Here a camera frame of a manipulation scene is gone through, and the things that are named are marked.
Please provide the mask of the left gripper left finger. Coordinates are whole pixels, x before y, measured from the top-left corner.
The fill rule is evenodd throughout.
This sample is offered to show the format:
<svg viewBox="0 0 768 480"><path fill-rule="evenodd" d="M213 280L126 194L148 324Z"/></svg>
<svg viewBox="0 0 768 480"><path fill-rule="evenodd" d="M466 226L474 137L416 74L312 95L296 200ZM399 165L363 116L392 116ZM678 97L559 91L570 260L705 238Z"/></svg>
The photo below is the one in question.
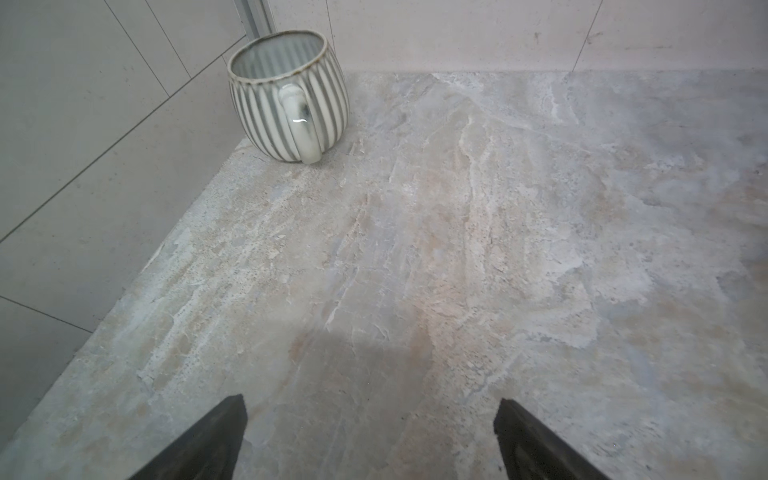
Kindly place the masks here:
<svg viewBox="0 0 768 480"><path fill-rule="evenodd" d="M244 396L228 396L130 479L230 480L247 422Z"/></svg>

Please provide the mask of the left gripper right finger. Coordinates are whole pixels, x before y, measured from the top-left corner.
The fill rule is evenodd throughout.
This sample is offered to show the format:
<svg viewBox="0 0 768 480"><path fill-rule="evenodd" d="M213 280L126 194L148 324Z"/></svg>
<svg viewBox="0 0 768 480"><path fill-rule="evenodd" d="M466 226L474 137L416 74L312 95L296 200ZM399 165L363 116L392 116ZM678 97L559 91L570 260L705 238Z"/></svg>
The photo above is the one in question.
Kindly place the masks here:
<svg viewBox="0 0 768 480"><path fill-rule="evenodd" d="M500 401L493 428L509 479L609 479L513 399Z"/></svg>

